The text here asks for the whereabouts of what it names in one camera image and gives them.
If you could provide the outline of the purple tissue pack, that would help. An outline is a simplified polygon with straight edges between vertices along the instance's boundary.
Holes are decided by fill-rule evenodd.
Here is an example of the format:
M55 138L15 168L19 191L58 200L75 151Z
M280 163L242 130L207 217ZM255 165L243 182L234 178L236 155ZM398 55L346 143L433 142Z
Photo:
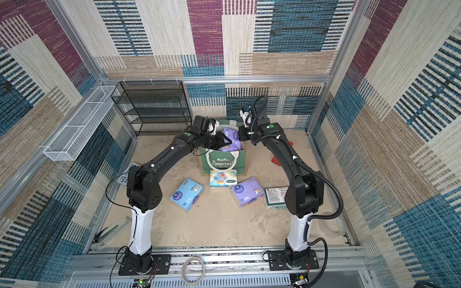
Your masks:
M240 151L242 149L241 142L239 140L239 133L236 130L224 128L222 132L225 135L224 146L221 147L219 151L233 152Z
M231 191L232 196L240 208L265 196L264 189L255 177L233 186Z

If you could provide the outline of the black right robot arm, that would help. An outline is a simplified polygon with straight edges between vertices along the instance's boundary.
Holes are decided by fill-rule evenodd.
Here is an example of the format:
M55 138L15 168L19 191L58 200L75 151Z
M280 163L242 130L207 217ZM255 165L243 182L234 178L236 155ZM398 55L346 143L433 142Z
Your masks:
M240 140L250 140L254 144L261 142L277 158L289 181L285 194L285 205L291 214L284 248L287 267L297 269L309 265L318 268L315 252L309 243L309 217L315 215L323 204L324 183L297 163L300 158L281 126L269 123L264 117L253 120L250 112L244 112L241 117L244 125L239 128Z

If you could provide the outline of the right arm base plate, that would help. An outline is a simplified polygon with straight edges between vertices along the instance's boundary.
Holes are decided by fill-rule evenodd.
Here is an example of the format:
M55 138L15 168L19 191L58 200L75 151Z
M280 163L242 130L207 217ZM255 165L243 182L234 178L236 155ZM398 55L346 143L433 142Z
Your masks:
M290 248L284 250L268 250L263 253L263 260L268 262L270 271L318 269L316 253L312 249L293 252Z

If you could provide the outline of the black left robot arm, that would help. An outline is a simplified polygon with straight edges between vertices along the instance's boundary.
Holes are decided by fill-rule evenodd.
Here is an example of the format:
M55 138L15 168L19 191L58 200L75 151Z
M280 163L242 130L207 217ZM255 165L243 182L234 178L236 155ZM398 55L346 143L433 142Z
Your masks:
M133 212L132 239L124 252L119 276L152 274L151 231L154 211L162 201L160 181L183 157L198 148L218 150L232 141L219 132L213 118L197 116L172 143L149 162L128 171L127 197Z

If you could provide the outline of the green canvas Christmas bag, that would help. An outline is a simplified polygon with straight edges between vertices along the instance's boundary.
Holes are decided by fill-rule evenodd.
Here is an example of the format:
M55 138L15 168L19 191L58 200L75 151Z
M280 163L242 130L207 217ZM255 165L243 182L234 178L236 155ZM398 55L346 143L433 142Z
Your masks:
M246 144L241 144L241 150L230 152L199 148L199 160L202 175L209 176L213 169L221 172L235 169L238 175L245 175L247 160Z

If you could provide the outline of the green white box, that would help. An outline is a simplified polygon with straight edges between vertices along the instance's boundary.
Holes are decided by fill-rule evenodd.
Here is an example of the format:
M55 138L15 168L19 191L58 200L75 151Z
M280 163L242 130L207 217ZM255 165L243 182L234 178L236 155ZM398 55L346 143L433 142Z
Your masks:
M288 187L275 187L265 189L265 206L267 210L285 209L285 194Z

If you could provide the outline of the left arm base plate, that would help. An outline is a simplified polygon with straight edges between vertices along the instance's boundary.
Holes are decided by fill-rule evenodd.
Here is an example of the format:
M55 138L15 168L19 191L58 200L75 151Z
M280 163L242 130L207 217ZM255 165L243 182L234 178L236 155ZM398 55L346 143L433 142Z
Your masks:
M119 276L153 276L167 275L170 268L170 254L154 254L145 258L144 263L135 265L133 261L124 257L118 270Z

